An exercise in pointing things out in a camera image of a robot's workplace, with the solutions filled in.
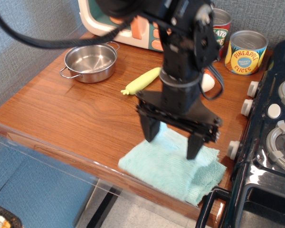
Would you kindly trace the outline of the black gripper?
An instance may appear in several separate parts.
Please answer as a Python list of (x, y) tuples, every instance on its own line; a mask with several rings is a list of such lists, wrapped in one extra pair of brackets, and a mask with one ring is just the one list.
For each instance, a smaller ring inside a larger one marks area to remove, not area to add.
[(195, 159), (204, 142), (218, 140), (222, 119), (202, 103), (201, 84), (201, 80), (181, 85), (163, 82), (162, 91), (142, 90), (136, 93), (139, 99), (137, 111), (147, 142), (155, 138), (161, 122), (191, 133), (188, 138), (188, 160)]

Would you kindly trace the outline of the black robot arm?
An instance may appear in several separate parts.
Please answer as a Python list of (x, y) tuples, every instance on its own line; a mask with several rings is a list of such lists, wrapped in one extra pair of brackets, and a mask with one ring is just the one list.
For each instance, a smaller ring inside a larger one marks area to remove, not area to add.
[(163, 48), (162, 89), (136, 94), (144, 137), (151, 142), (166, 123), (188, 132), (187, 159), (204, 143), (216, 141), (222, 120), (204, 106), (204, 69), (212, 69), (220, 46), (213, 32), (209, 0), (99, 0), (107, 16), (130, 20), (141, 16), (158, 25)]

